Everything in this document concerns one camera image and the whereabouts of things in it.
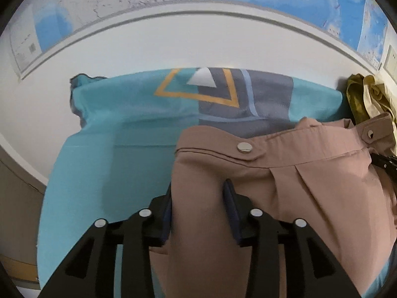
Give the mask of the pink jacket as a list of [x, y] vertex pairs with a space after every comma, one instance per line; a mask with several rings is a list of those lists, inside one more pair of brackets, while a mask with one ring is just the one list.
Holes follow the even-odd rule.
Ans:
[[396, 241], [396, 189], [370, 155], [388, 155], [394, 144], [388, 114], [358, 125], [303, 118], [294, 129], [251, 139], [186, 129], [172, 170], [171, 235], [150, 253], [165, 296], [244, 297], [251, 251], [232, 236], [225, 180], [274, 219], [305, 219], [366, 293]]

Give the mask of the cream yellow jacket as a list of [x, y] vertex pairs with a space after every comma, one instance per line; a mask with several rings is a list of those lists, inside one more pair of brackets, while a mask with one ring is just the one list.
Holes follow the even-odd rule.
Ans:
[[347, 79], [347, 100], [355, 124], [388, 113], [396, 125], [396, 90], [372, 75], [351, 75]]

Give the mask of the grey brown door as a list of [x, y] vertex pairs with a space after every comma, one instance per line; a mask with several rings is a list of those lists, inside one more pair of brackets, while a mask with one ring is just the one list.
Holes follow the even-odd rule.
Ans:
[[25, 287], [39, 288], [37, 239], [45, 190], [1, 149], [1, 264]]

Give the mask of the teal grey bed sheet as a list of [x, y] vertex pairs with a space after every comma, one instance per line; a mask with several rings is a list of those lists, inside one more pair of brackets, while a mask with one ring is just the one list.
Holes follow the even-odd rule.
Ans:
[[[42, 289], [97, 219], [113, 223], [171, 192], [176, 146], [194, 126], [242, 139], [294, 129], [303, 118], [353, 120], [342, 92], [246, 69], [187, 68], [114, 78], [76, 75], [70, 136], [46, 188], [38, 236]], [[359, 297], [396, 296], [396, 241], [380, 275]]]

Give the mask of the white wall socket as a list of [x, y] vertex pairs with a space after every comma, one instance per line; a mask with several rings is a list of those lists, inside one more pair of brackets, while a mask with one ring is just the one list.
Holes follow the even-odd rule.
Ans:
[[389, 76], [397, 82], [397, 55], [391, 45], [388, 47], [388, 54], [384, 62], [384, 69]]

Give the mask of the colourful wall map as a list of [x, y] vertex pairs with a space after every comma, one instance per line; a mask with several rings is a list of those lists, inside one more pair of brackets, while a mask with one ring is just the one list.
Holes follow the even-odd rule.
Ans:
[[164, 14], [254, 16], [317, 34], [378, 69], [389, 21], [375, 0], [23, 0], [6, 27], [13, 68], [26, 77], [64, 48]]

